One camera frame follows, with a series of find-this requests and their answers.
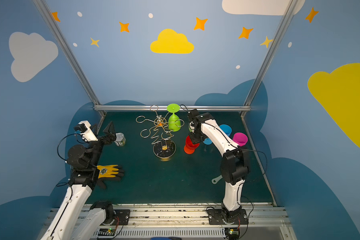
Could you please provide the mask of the blue wine glass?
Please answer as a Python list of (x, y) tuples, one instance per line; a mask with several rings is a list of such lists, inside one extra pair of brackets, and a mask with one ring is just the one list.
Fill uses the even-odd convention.
[(230, 137), (232, 134), (232, 128), (229, 125), (222, 124), (220, 125), (220, 129), (228, 136)]
[(204, 143), (205, 145), (211, 145), (213, 142), (211, 141), (211, 139), (206, 138), (206, 139), (203, 141), (203, 143)]

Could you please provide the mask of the red wine glass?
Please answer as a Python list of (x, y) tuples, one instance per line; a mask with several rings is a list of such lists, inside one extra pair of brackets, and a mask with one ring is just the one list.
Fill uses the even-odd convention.
[(193, 144), (191, 141), (190, 136), (186, 137), (185, 146), (184, 146), (184, 152), (188, 155), (191, 155), (195, 152), (195, 150), (200, 146), (200, 143)]

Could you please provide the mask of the pink wine glass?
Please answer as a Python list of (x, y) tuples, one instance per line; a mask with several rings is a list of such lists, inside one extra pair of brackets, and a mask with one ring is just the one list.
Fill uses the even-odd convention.
[(245, 146), (249, 141), (248, 136), (244, 133), (235, 133), (233, 137), (233, 141), (237, 143), (239, 146)]

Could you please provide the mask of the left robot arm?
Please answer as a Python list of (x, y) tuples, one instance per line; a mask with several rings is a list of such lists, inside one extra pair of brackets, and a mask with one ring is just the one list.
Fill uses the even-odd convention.
[(85, 220), (77, 227), (76, 223), (87, 199), (95, 189), (100, 170), (98, 162), (105, 145), (116, 140), (114, 124), (109, 123), (104, 129), (105, 135), (98, 137), (88, 121), (81, 121), (75, 131), (87, 143), (74, 145), (68, 151), (65, 160), (73, 169), (67, 193), (52, 223), (42, 236), (43, 240), (89, 240), (100, 225), (115, 222), (116, 215), (109, 201), (93, 204)]

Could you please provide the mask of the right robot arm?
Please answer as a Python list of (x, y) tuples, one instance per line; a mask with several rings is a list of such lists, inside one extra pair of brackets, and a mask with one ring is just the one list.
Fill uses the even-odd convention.
[(226, 182), (222, 218), (225, 223), (233, 224), (242, 212), (240, 195), (251, 172), (248, 152), (221, 130), (210, 113), (200, 114), (198, 110), (192, 109), (188, 111), (188, 119), (192, 144), (199, 144), (208, 138), (222, 156), (220, 171)]

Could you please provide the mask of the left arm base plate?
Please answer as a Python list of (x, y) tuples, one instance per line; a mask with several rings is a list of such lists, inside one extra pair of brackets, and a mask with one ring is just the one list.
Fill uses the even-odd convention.
[(130, 220), (131, 210), (105, 210), (105, 220), (101, 226), (127, 226)]

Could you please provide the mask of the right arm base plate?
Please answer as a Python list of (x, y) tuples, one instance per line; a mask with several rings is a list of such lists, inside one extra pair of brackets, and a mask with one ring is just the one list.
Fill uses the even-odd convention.
[(210, 225), (246, 225), (249, 223), (247, 212), (244, 209), (226, 211), (223, 209), (207, 209)]

